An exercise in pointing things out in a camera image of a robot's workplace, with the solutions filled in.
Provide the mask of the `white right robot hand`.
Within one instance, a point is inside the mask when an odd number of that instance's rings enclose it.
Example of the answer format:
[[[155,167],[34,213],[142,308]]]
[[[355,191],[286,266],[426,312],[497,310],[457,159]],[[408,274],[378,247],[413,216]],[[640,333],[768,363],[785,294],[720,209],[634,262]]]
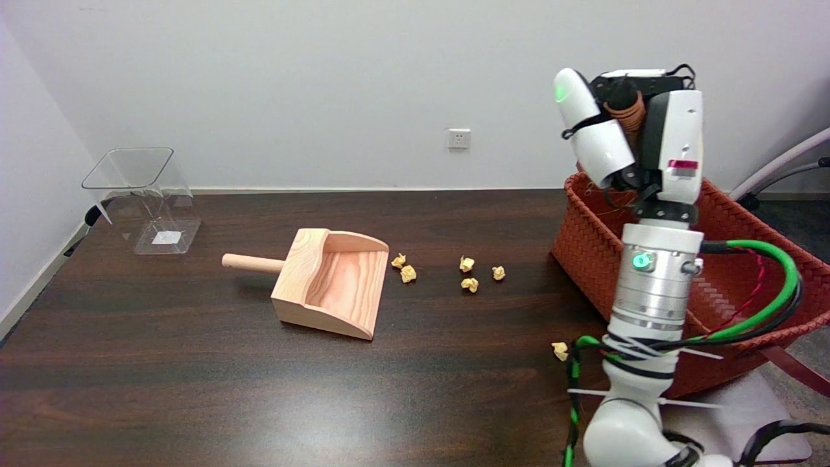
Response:
[[[687,64],[606,71],[573,68],[552,82],[579,171],[604,195],[634,192],[626,209],[641,224],[687,230],[702,188],[703,97]]]

